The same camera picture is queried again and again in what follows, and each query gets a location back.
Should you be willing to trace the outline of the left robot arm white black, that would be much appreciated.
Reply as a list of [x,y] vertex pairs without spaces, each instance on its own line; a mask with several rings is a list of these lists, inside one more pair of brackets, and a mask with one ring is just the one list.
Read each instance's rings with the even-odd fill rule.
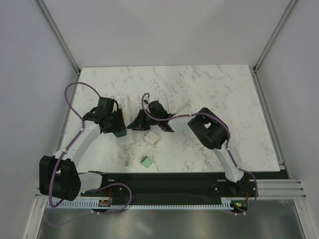
[[82,125],[65,148],[52,156],[43,156],[39,163],[39,191],[50,198],[73,201],[79,193],[93,190],[104,196],[109,183],[96,172],[79,173],[77,165],[91,143],[101,134],[115,137],[127,134],[123,110],[112,98],[100,97],[96,107],[82,118]]

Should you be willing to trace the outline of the long white power strip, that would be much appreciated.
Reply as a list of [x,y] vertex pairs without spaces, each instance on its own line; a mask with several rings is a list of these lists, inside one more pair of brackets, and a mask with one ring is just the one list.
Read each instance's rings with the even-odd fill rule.
[[[119,104],[119,108],[122,109],[125,126],[127,127],[131,123],[131,110],[128,96],[116,96],[115,99]],[[119,145],[130,145],[134,143],[133,132],[131,129],[127,129],[125,136],[117,138]]]

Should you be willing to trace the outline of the white cube plug orange logo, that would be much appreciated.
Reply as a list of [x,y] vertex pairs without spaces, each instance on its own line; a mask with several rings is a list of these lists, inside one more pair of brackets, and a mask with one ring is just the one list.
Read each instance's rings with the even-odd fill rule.
[[159,140],[160,137],[152,131],[149,131],[144,137],[144,142],[150,146],[156,146]]

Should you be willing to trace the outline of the green plug adapter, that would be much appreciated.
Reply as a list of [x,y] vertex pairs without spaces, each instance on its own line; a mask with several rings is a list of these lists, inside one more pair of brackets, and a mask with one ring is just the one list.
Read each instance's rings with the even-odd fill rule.
[[142,156],[140,163],[145,167],[145,168],[149,168],[152,164],[153,164],[153,160],[150,159],[147,156]]

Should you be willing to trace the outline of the dark green cube plug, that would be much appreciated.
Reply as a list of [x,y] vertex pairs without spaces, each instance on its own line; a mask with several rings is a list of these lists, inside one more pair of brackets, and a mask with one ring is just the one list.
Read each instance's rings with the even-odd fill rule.
[[117,138],[124,137],[126,135],[127,135],[127,130],[126,129],[114,132],[114,136],[117,137]]

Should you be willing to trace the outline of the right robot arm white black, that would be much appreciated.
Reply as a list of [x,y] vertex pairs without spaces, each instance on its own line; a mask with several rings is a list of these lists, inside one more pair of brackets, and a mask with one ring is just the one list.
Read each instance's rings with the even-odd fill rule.
[[157,125],[164,132],[190,129],[201,144],[216,155],[229,181],[229,192],[234,196],[240,196],[246,191],[246,184],[242,180],[244,171],[236,164],[228,147],[230,130],[208,108],[203,107],[193,114],[176,115],[168,113],[159,101],[142,100],[142,109],[128,125],[128,129],[147,131],[153,125]]

